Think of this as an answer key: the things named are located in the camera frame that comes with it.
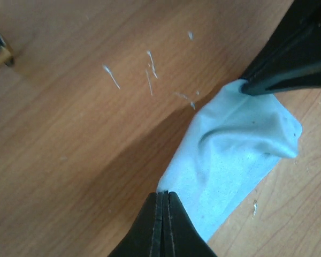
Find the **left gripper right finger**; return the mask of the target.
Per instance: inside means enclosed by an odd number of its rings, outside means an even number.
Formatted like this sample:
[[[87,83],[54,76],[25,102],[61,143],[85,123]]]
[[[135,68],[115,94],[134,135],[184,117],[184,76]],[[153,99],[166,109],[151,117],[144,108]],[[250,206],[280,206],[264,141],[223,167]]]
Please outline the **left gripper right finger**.
[[[162,256],[216,256],[194,228],[178,195],[163,194]]]

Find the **light blue cleaning cloth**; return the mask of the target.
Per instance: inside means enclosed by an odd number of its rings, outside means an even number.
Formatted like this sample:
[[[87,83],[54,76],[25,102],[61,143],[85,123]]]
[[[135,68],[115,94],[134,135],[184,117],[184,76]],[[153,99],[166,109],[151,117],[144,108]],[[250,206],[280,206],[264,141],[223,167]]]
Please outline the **light blue cleaning cloth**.
[[[194,116],[157,187],[178,195],[204,241],[281,159],[299,153],[299,121],[272,94],[242,94],[243,84],[223,86]]]

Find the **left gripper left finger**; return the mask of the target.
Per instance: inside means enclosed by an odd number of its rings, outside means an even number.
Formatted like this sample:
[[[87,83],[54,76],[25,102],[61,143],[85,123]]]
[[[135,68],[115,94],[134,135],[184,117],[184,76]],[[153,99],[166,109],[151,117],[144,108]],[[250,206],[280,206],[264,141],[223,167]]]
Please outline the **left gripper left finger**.
[[[109,256],[160,256],[163,193],[150,193],[130,230]]]

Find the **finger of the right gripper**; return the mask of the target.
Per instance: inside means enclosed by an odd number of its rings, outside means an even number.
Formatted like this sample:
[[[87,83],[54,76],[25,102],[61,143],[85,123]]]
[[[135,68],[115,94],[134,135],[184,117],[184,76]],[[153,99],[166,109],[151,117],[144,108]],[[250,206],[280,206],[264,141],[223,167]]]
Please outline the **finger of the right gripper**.
[[[249,79],[241,86],[240,92],[258,96],[309,88],[321,88],[321,62],[282,71],[263,72]]]
[[[321,1],[294,1],[241,78],[248,83],[321,83]]]

